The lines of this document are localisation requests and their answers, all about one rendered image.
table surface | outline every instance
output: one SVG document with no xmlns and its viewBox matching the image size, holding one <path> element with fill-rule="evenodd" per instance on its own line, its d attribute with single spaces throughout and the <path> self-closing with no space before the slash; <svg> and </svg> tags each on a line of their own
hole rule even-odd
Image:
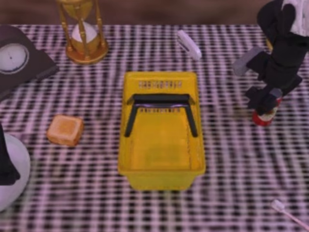
<svg viewBox="0 0 309 232">
<path fill-rule="evenodd" d="M 7 133 L 31 156 L 23 195 L 0 214 L 0 231 L 14 232 L 291 232 L 301 228 L 270 208 L 274 198 L 309 222 L 309 61 L 304 81 L 282 102 L 268 128 L 251 122 L 245 91 L 257 76 L 233 75 L 231 64 L 261 30 L 241 26 L 105 26 L 110 52 L 80 66 L 65 55 L 61 26 L 19 26 L 59 65 L 60 72 L 18 87 L 0 103 Z M 191 60 L 176 44 L 185 30 L 202 51 Z M 187 191 L 139 192 L 118 174 L 123 77 L 126 71 L 198 74 L 206 173 Z M 84 119 L 75 148 L 50 144 L 55 114 Z"/>
</svg>

clock face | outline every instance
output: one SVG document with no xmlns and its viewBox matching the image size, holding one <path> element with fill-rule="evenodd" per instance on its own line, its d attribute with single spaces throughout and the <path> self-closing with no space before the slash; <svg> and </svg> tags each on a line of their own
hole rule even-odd
<svg viewBox="0 0 309 232">
<path fill-rule="evenodd" d="M 21 44 L 10 43 L 0 48 L 0 73 L 21 71 L 29 60 L 29 51 Z"/>
</svg>

dark grey clock body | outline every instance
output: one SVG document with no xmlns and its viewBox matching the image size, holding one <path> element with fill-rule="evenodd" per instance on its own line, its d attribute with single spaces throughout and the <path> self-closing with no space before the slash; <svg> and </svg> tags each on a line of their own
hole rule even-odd
<svg viewBox="0 0 309 232">
<path fill-rule="evenodd" d="M 31 79 L 42 80 L 59 71 L 59 67 L 44 52 L 37 50 L 31 40 L 18 28 L 0 26 L 0 48 L 8 44 L 20 44 L 27 49 L 28 61 L 18 72 L 0 72 L 0 101 L 7 98 L 11 90 Z"/>
</svg>

hourglass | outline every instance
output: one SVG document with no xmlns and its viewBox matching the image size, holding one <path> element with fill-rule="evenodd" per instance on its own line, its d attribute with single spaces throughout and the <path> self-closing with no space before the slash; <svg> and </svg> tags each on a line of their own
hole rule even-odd
<svg viewBox="0 0 309 232">
<path fill-rule="evenodd" d="M 98 6 L 98 0 L 56 0 L 60 13 L 60 20 L 65 32 L 67 47 L 66 54 L 74 62 L 79 64 L 93 64 L 99 62 L 108 52 L 108 43 L 106 42 L 103 29 L 102 19 Z M 93 5 L 96 9 L 96 28 L 85 22 L 89 16 Z M 78 21 L 70 35 L 67 15 Z"/>
</svg>

yellow plastic container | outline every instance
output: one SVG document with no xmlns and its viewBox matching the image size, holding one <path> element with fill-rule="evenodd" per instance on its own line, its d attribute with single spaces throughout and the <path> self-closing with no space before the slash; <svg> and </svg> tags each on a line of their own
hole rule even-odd
<svg viewBox="0 0 309 232">
<path fill-rule="evenodd" d="M 127 72 L 120 133 L 118 171 L 134 189 L 189 188 L 206 169 L 196 74 Z"/>
</svg>

